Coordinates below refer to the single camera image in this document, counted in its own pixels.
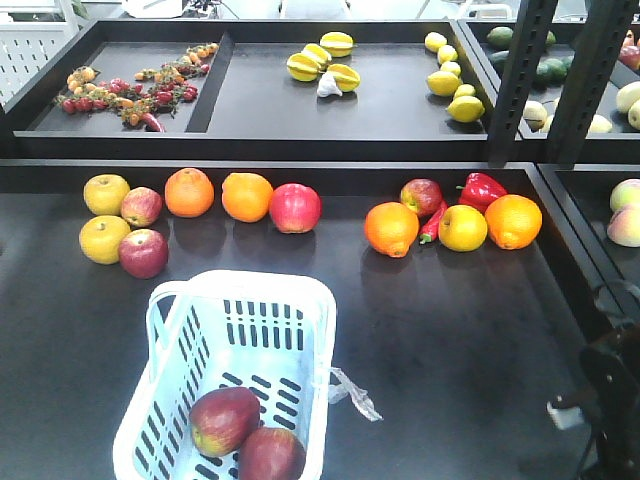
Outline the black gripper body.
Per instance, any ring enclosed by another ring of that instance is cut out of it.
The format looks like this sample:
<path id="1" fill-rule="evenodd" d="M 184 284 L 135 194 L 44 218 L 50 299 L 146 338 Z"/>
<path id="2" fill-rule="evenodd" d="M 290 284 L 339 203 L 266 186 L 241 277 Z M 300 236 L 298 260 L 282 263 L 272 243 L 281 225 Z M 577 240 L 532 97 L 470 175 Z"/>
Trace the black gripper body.
<path id="1" fill-rule="evenodd" d="M 584 347 L 579 363 L 588 385 L 550 400 L 547 413 L 567 430 L 590 436 L 575 479 L 639 477 L 639 327 L 625 324 Z"/>

